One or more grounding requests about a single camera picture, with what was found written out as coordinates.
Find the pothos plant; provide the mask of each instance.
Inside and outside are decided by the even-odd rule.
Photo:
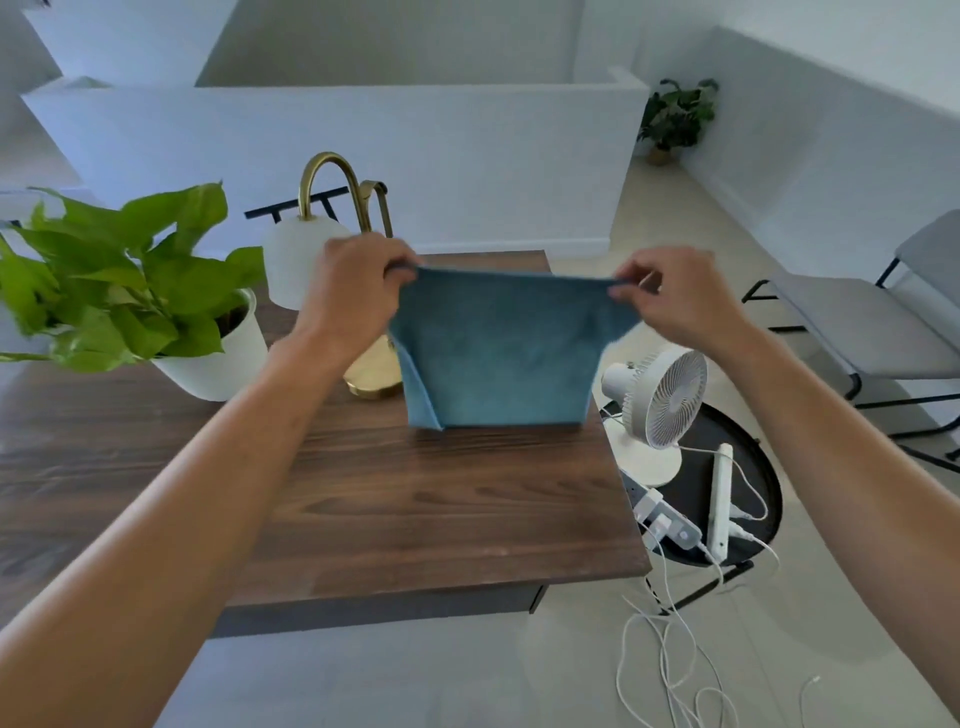
[[[0,235],[0,296],[20,332],[49,337],[49,348],[0,352],[0,361],[44,359],[104,372],[223,350],[221,338],[247,313],[238,289],[262,281],[264,268],[259,247],[226,260],[193,255],[227,217],[220,183],[141,197],[118,210],[42,191],[60,197],[65,212],[48,217],[41,201],[17,231],[40,260],[18,255]]]
[[[650,95],[637,138],[651,139],[663,151],[694,146],[704,124],[713,120],[713,97],[720,85],[713,79],[703,79],[695,88],[681,88],[673,79],[663,79],[660,85],[673,90]]]

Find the small potted plant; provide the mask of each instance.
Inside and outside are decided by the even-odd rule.
[[[152,361],[185,391],[225,401],[267,358],[250,286],[264,280],[263,250],[226,260],[193,249],[227,217],[221,184],[131,200],[120,209],[41,201],[17,232],[39,259],[0,236],[0,296],[20,332],[50,339],[46,353],[0,352],[0,361],[50,360],[78,372]]]
[[[647,161],[656,167],[673,160],[674,148],[692,147],[700,141],[704,124],[713,120],[713,98],[720,89],[713,79],[703,79],[690,89],[681,88],[673,79],[663,79],[660,85],[673,86],[673,90],[654,91],[650,96],[637,137],[653,141]]]

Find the power strip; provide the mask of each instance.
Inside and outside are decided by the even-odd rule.
[[[703,532],[683,513],[666,502],[660,491],[656,488],[645,488],[623,471],[620,471],[620,476],[631,495],[634,518],[638,523],[653,523],[658,516],[665,516],[670,520],[666,538],[687,551],[697,547],[704,537]]]

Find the beige floor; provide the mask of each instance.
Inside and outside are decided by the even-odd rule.
[[[679,168],[636,164],[631,169],[612,240],[608,255],[554,260],[553,270],[608,275],[635,248],[678,241],[714,250],[737,291],[774,265]],[[756,306],[756,315],[770,321],[783,316],[775,303]],[[654,336],[638,329],[606,360],[636,357]],[[796,338],[811,366],[841,386],[842,375],[830,362],[802,336]],[[708,401],[760,435],[719,371],[711,372]],[[813,674],[822,680],[807,693],[808,728],[955,725],[860,602],[785,481],[784,500],[774,542],[783,568],[776,578],[768,579],[773,564],[761,557],[748,578],[751,588],[711,596],[684,610],[736,703],[741,725],[799,726],[799,690]],[[659,563],[657,569],[655,586],[661,582]],[[677,565],[671,565],[670,574],[675,594],[707,579],[700,570]],[[160,725],[636,725],[619,705],[613,685],[621,629],[631,614],[623,594],[650,605],[636,580],[600,582],[551,587],[533,617],[435,619],[211,642]],[[656,639],[638,625],[628,645],[625,693],[650,723],[667,726]],[[678,636],[674,647],[672,659],[681,667],[689,643]],[[701,660],[683,694],[691,698],[697,688],[711,684]],[[706,702],[712,709],[708,715],[716,716],[713,700]],[[716,724],[715,719],[707,723]]]

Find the cloth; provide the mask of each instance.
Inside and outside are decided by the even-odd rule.
[[[639,322],[615,283],[420,268],[390,323],[410,425],[581,423],[600,354]]]

